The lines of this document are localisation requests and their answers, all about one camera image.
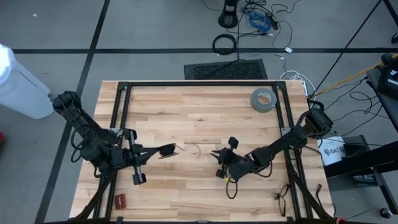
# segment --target black stand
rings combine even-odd
[[[360,137],[362,142],[367,144],[365,138],[363,136]],[[383,172],[398,169],[398,141],[374,150],[370,150],[367,145],[362,147],[365,147],[364,153],[325,166],[326,177],[336,177],[343,174],[374,174],[376,182],[388,204],[388,208],[382,208],[380,211],[382,217],[389,218],[392,214],[398,214],[398,206],[394,196],[391,194],[390,188],[387,186],[384,177],[381,175]]]
[[[224,28],[234,28],[239,22],[238,16],[236,15],[236,8],[238,0],[225,0],[223,12],[218,18],[218,24]]]

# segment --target white cable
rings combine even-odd
[[[280,75],[279,79],[283,79],[283,76],[284,76],[284,75],[287,75],[288,73],[295,73],[294,76],[292,76],[292,77],[289,78],[290,80],[302,80],[302,81],[304,81],[303,78],[306,79],[306,81],[309,82],[309,84],[311,85],[312,89],[315,91],[315,87],[314,87],[314,85],[312,84],[312,82],[311,82],[305,75],[300,74],[298,71],[289,70],[289,71],[287,71],[287,72],[284,72],[283,74]]]

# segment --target gray tape roll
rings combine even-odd
[[[272,110],[276,105],[276,95],[268,88],[254,90],[250,98],[250,104],[257,112],[265,113]]]

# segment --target butcher block tabletop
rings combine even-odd
[[[118,81],[104,81],[99,91],[94,119],[109,128]],[[294,121],[308,110],[301,81],[287,80],[290,107]],[[132,167],[118,172],[115,195],[125,194],[127,208],[116,210],[113,204],[111,219],[125,221],[284,221],[275,194],[288,184],[285,158],[278,153],[273,160],[269,178],[246,175],[238,182],[238,194],[231,200],[226,195],[226,181],[215,176],[220,168],[210,155],[212,150],[228,147],[234,136],[239,145],[235,153],[245,155],[280,138],[275,108],[258,113],[251,108],[250,97],[258,86],[134,86],[131,89],[126,128],[137,131],[136,143],[144,147],[176,143],[177,156],[158,159],[154,155],[142,166],[147,182],[133,185]],[[119,127],[124,103],[119,103]],[[283,94],[279,93],[284,123],[288,124]],[[308,146],[318,149],[316,140]],[[313,196],[318,184],[325,210],[333,215],[328,183],[318,153],[302,150],[302,162],[307,186]],[[261,174],[268,174],[266,168]],[[93,176],[94,167],[83,161],[70,216],[79,214],[97,191],[99,179]],[[234,194],[234,184],[229,185]],[[305,217],[303,197],[297,188],[301,216]],[[104,193],[100,217],[104,216],[108,191]],[[290,190],[284,197],[286,216],[294,217]]]

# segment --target white bucket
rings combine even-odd
[[[0,104],[34,119],[54,109],[50,90],[15,59],[11,49],[0,44]]]

